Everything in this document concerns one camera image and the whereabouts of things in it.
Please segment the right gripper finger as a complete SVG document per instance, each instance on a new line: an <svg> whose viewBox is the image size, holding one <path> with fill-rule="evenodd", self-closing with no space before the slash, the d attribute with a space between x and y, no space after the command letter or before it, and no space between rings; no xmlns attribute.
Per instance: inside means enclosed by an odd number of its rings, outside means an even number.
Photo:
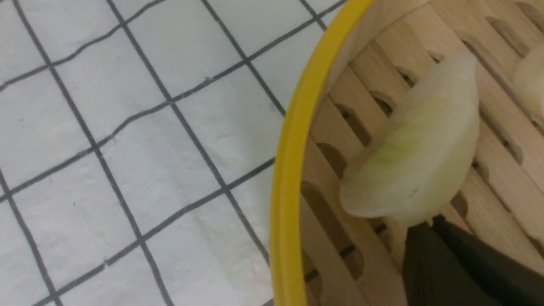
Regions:
<svg viewBox="0 0 544 306"><path fill-rule="evenodd" d="M409 306L542 306L543 276L438 215L407 231Z"/></svg>

